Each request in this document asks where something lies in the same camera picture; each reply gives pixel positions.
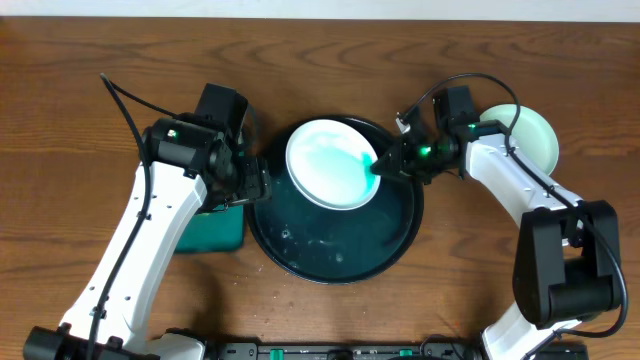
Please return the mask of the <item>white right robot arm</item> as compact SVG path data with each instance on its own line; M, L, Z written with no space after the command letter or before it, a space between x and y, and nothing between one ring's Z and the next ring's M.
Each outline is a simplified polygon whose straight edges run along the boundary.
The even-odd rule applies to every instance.
M578 325L617 310L609 337L629 305L621 268L617 214L605 201L586 202L540 170L521 151L514 126L474 111L439 110L431 138L418 108L398 115L401 135L373 164L374 174L424 184L456 168L485 186L519 228L514 303L481 335L486 359L537 359Z

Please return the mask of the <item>white plate green stain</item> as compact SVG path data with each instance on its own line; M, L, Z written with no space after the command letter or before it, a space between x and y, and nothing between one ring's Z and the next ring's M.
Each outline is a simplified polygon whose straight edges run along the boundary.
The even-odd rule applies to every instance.
M329 119L297 127L285 148L285 164L296 189L313 204L350 211L369 203L381 177L371 171L378 155L355 128Z

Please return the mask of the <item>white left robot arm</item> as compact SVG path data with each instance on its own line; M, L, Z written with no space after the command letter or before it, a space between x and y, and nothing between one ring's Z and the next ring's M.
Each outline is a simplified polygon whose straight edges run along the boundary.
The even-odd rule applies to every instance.
M152 305L191 219L270 196L264 159L211 120L161 118L136 136L140 165L127 207L79 298L55 330L34 327L26 359L204 359L187 330L147 337Z

